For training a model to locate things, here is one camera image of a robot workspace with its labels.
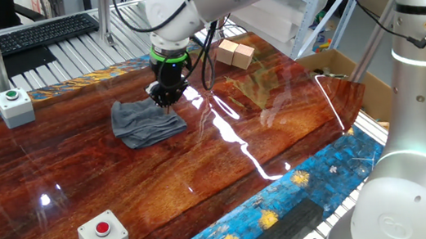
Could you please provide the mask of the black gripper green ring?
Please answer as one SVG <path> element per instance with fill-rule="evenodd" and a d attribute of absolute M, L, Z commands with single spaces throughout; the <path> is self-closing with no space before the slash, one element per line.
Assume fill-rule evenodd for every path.
<path fill-rule="evenodd" d="M 152 47 L 149 55 L 150 68 L 156 80 L 147 85 L 145 91 L 157 105 L 165 105 L 163 88 L 174 88 L 166 92 L 168 101 L 166 113 L 169 114 L 172 105 L 178 102 L 189 85 L 188 82 L 184 82 L 186 77 L 182 73 L 184 69 L 188 72 L 192 70 L 190 54 L 186 49 L 166 52 L 158 47 Z"/>

